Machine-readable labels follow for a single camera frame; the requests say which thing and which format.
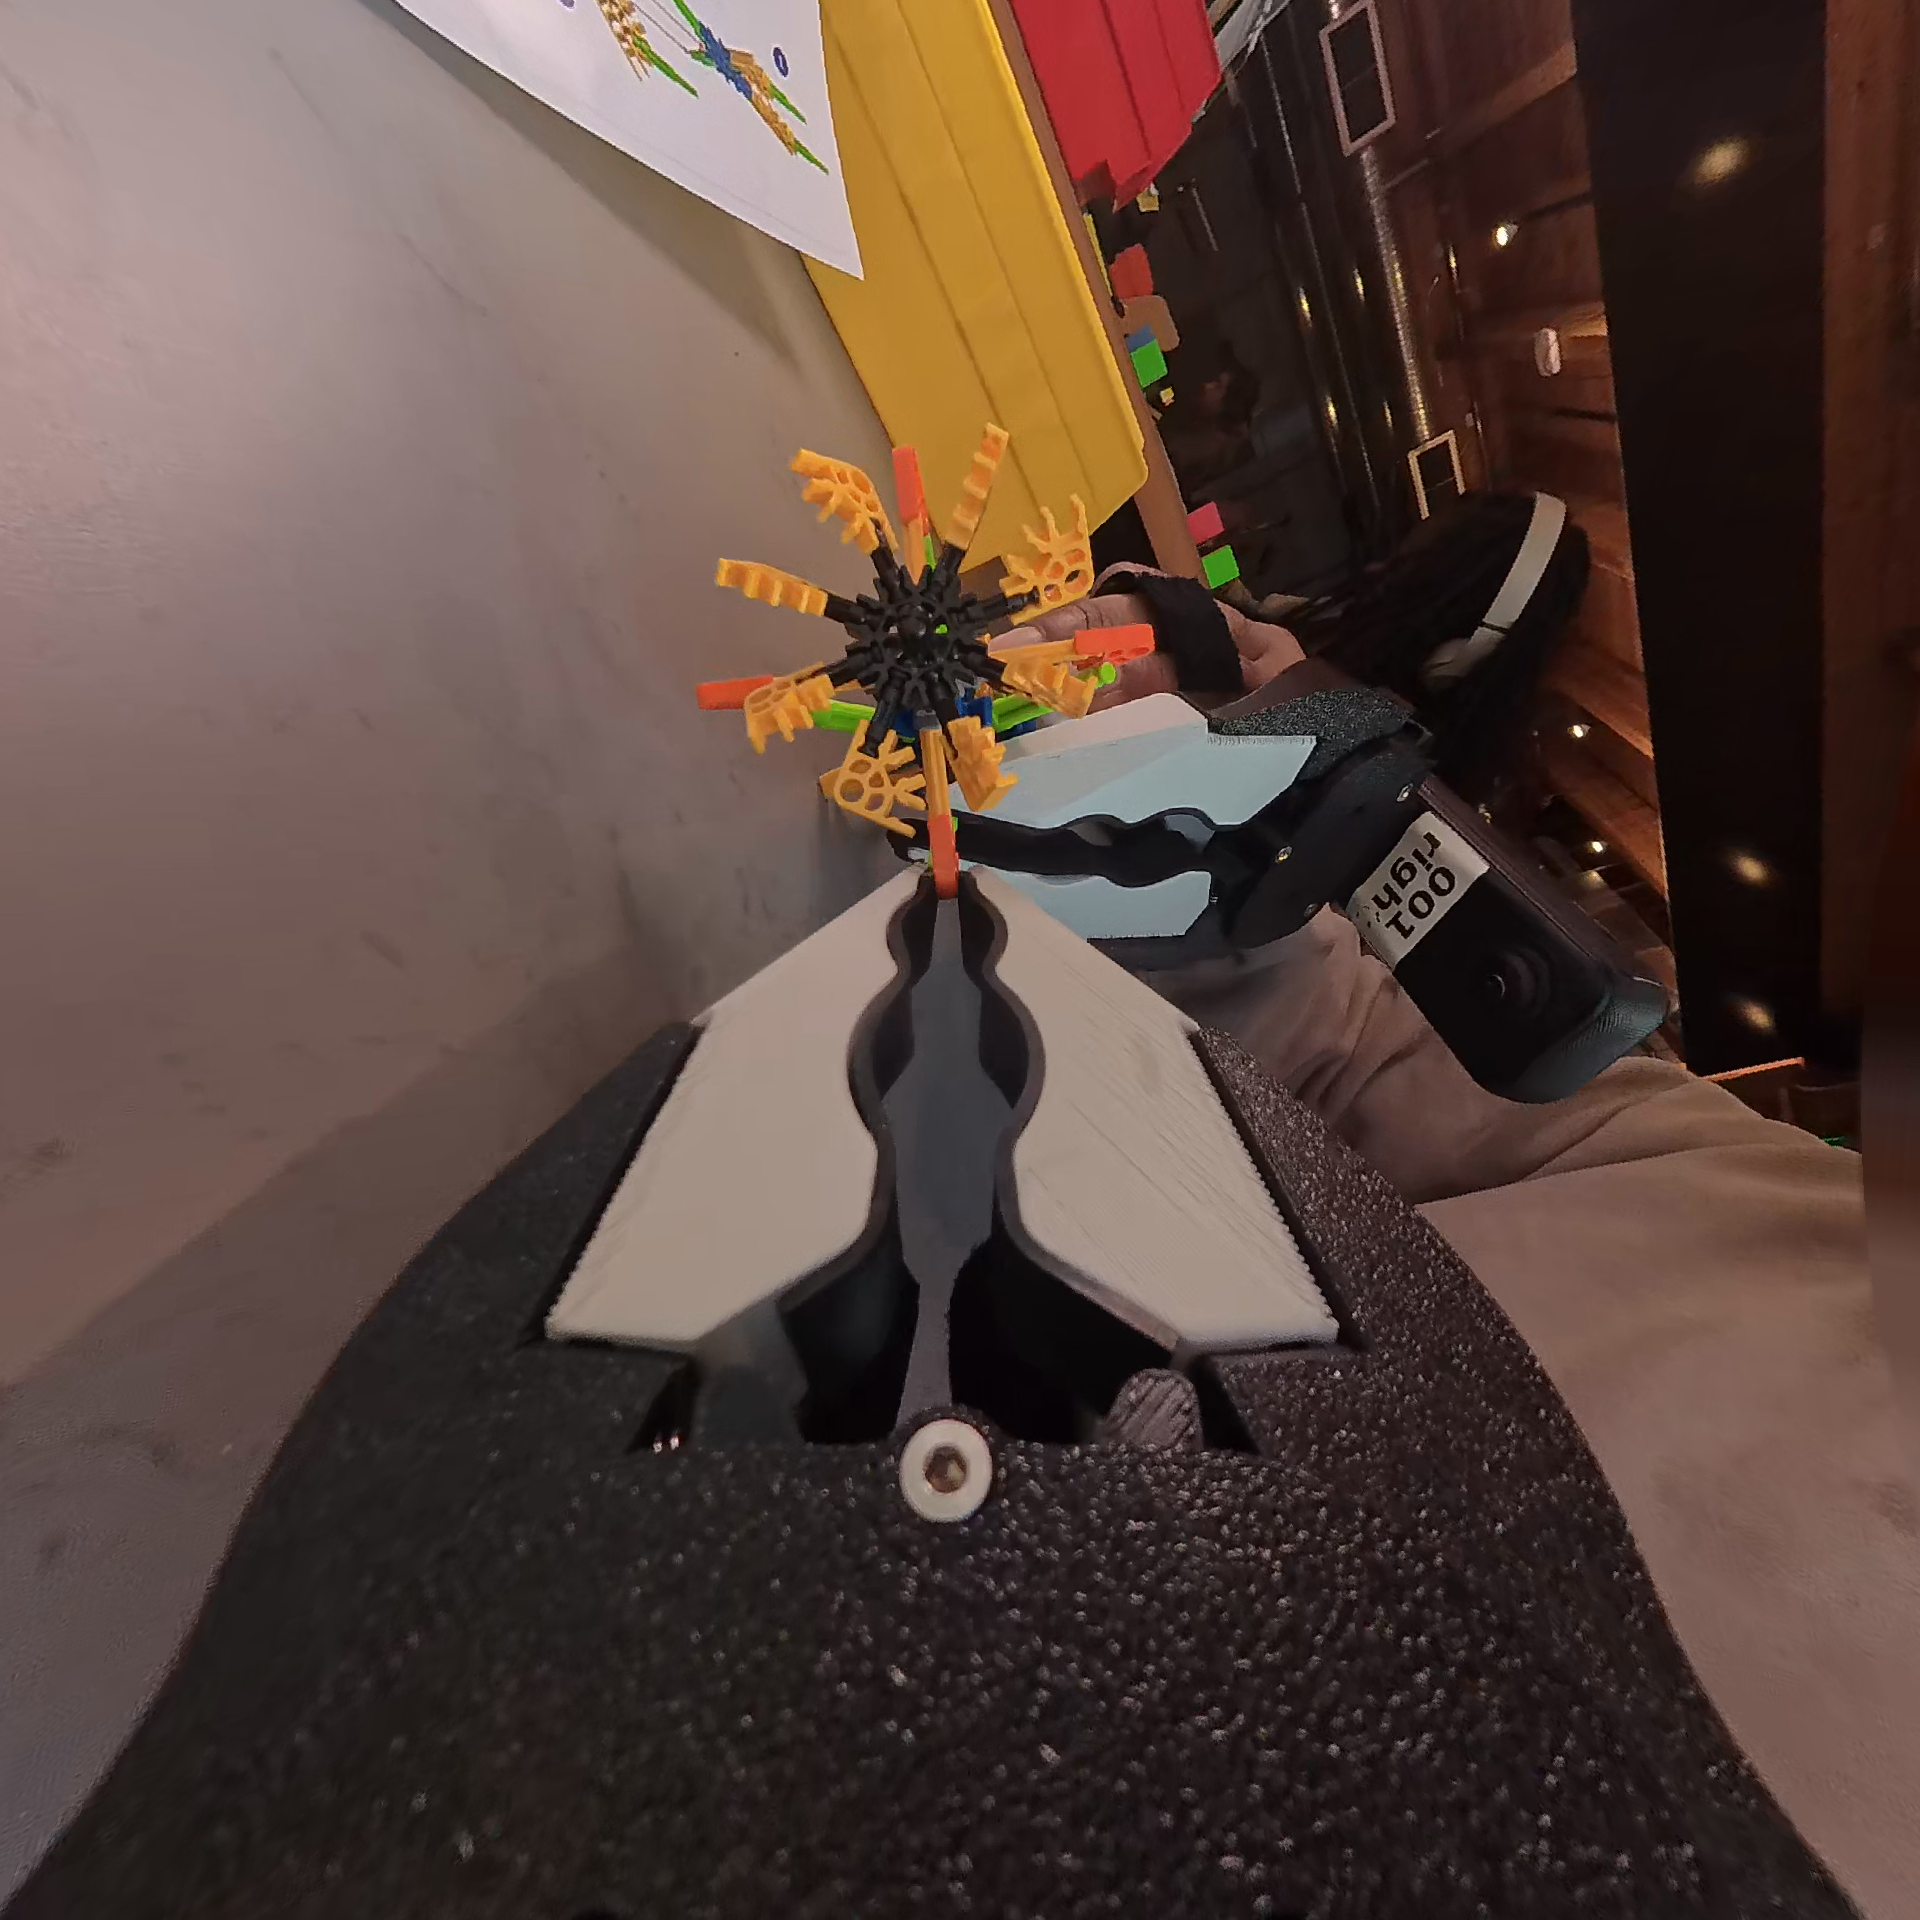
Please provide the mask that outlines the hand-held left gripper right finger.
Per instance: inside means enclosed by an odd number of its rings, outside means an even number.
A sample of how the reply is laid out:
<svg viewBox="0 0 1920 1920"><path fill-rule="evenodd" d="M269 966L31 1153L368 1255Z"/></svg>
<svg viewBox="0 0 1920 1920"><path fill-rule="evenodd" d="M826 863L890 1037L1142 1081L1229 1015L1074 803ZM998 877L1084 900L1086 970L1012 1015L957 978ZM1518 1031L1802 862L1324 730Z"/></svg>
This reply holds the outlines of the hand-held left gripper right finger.
<svg viewBox="0 0 1920 1920"><path fill-rule="evenodd" d="M1198 1027L1016 889L962 877L980 1062L1011 1105L959 1274L959 1402L1092 1433L1142 1372L1338 1343Z"/></svg>

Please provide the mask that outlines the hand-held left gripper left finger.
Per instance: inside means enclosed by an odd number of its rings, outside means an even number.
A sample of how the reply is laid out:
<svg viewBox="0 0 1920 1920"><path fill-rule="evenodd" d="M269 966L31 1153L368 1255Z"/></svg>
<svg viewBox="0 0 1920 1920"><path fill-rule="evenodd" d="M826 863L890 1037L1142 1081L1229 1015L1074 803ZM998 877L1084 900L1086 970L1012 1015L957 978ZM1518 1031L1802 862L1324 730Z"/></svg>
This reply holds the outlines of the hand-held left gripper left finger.
<svg viewBox="0 0 1920 1920"><path fill-rule="evenodd" d="M939 899L901 870L715 1002L547 1311L547 1335L747 1377L776 1433L890 1433L922 1291L884 1091Z"/></svg>

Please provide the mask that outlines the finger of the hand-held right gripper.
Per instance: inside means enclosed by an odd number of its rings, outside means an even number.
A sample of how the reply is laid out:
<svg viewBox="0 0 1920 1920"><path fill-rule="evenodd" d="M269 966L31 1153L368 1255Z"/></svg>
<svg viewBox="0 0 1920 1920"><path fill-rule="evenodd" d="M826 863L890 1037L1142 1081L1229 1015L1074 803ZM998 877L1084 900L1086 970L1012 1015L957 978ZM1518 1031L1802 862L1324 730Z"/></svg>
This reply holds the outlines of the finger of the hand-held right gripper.
<svg viewBox="0 0 1920 1920"><path fill-rule="evenodd" d="M1082 941L1184 937L1214 895L1214 849L1189 829L957 829L978 902Z"/></svg>
<svg viewBox="0 0 1920 1920"><path fill-rule="evenodd" d="M1301 777L1311 749L1315 737L1222 733L1184 698L1148 698L1006 743L998 767L1015 787L988 817L1054 829L1184 811L1239 828Z"/></svg>

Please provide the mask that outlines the colourful toy construction model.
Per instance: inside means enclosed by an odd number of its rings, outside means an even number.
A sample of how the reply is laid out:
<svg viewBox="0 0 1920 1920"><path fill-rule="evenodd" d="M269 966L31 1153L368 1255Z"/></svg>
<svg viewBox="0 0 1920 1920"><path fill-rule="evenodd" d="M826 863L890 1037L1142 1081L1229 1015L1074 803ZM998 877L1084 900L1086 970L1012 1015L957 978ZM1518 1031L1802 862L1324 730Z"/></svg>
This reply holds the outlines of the colourful toy construction model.
<svg viewBox="0 0 1920 1920"><path fill-rule="evenodd" d="M806 730L847 731L822 795L923 849L938 899L957 894L956 810L990 811L1016 785L1004 767L998 721L1084 718L1120 666L1155 647L1144 622L1067 641L997 635L998 627L1078 601L1092 586L1088 513L1077 497L1067 524L1043 513L1040 525L1024 531L1029 550L1007 563L997 594L965 586L1007 445L1000 426L983 427L941 540L932 538L914 449L894 450L899 522L890 522L862 468L800 450L791 466L805 501L842 522L843 540L870 559L872 589L843 596L776 566L720 559L718 586L829 622L847 647L781 677L718 678L695 691L699 708L741 714L756 751Z"/></svg>

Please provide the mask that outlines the person's right forearm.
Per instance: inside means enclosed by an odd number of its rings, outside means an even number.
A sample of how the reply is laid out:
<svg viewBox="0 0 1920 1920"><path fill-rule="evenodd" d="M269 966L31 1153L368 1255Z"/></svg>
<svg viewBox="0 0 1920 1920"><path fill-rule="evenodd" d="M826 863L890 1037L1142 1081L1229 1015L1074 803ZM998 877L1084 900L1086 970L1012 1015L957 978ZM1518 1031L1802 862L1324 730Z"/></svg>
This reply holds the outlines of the person's right forearm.
<svg viewBox="0 0 1920 1920"><path fill-rule="evenodd" d="M1235 1039L1410 1197L1472 1186L1475 1140L1504 1115L1352 923L1318 909L1243 958L1144 974L1192 1021Z"/></svg>

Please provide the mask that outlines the grey desk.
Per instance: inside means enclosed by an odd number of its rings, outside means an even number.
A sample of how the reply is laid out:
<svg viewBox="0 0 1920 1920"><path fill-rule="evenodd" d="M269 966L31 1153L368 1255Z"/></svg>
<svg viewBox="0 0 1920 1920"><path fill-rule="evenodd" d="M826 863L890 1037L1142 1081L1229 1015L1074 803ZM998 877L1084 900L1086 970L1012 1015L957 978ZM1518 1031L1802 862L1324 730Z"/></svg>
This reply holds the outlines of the grey desk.
<svg viewBox="0 0 1920 1920"><path fill-rule="evenodd" d="M5 5L5 1892L460 1204L877 877L800 257L392 5Z"/></svg>

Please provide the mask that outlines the person's right hand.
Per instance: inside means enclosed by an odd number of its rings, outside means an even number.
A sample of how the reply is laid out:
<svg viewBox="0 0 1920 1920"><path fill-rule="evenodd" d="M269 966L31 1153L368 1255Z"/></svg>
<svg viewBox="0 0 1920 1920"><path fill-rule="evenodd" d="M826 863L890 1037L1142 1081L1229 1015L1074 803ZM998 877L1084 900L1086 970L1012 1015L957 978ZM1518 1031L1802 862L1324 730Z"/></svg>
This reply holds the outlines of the person's right hand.
<svg viewBox="0 0 1920 1920"><path fill-rule="evenodd" d="M1181 692L1204 708L1242 695L1301 666L1308 654L1282 625L1253 620L1212 589L1151 566L1109 566L1094 593L1040 614L1034 641L1149 625L1155 649L1117 667L1117 678L1094 695L1094 708Z"/></svg>

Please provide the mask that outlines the white headphones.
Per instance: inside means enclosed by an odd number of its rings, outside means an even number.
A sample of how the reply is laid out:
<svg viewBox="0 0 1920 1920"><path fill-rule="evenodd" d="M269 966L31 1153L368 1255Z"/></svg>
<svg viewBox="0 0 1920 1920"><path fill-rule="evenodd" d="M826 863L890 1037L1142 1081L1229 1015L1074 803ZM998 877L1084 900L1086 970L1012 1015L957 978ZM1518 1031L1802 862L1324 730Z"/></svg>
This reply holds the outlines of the white headphones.
<svg viewBox="0 0 1920 1920"><path fill-rule="evenodd" d="M1566 501L1551 494L1535 494L1526 535L1493 604L1470 637L1447 641L1428 657L1422 669L1423 691L1443 691L1461 683L1482 661L1496 652L1541 587L1566 525Z"/></svg>

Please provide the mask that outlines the person's brown hoodie torso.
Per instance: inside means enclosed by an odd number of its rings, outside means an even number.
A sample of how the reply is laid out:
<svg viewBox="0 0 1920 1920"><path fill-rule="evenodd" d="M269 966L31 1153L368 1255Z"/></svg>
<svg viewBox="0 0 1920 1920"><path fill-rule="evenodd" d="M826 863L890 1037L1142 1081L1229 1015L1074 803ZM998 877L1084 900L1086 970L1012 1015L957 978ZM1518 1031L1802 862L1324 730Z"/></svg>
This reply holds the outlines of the person's brown hoodie torso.
<svg viewBox="0 0 1920 1920"><path fill-rule="evenodd" d="M1764 1785L1916 1916L1916 1493L1858 1158L1645 1058L1550 1107L1413 1060L1351 1087L1317 1110L1535 1351Z"/></svg>

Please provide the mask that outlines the yellow storage bin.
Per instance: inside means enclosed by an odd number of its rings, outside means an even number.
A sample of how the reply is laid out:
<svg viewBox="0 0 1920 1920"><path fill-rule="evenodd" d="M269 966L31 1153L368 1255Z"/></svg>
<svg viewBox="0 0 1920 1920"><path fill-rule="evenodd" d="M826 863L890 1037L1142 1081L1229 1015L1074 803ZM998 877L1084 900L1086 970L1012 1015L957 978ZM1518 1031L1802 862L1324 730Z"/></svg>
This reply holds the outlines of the yellow storage bin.
<svg viewBox="0 0 1920 1920"><path fill-rule="evenodd" d="M811 275L927 507L980 427L1011 433L966 563L1024 553L1045 509L1099 525L1144 479L1136 410L983 3L826 3L832 125L862 276Z"/></svg>

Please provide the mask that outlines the red storage bin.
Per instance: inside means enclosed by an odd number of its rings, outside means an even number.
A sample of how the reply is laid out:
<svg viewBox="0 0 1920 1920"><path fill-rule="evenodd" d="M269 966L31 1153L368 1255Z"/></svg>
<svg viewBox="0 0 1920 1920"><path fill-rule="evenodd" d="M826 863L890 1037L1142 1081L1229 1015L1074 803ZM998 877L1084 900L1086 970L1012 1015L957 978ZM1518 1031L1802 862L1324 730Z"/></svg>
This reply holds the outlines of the red storage bin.
<svg viewBox="0 0 1920 1920"><path fill-rule="evenodd" d="M1082 206L1134 201L1221 83L1204 3L1012 3Z"/></svg>

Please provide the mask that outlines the printed instruction sheet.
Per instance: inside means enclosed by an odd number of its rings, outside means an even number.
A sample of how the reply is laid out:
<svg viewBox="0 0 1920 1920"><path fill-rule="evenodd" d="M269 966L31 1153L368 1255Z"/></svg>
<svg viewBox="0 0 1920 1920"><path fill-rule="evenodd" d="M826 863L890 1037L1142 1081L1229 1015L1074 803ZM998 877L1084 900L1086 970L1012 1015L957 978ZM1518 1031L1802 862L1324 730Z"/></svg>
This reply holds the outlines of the printed instruction sheet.
<svg viewBox="0 0 1920 1920"><path fill-rule="evenodd" d="M661 177L862 276L818 3L410 3L468 57Z"/></svg>

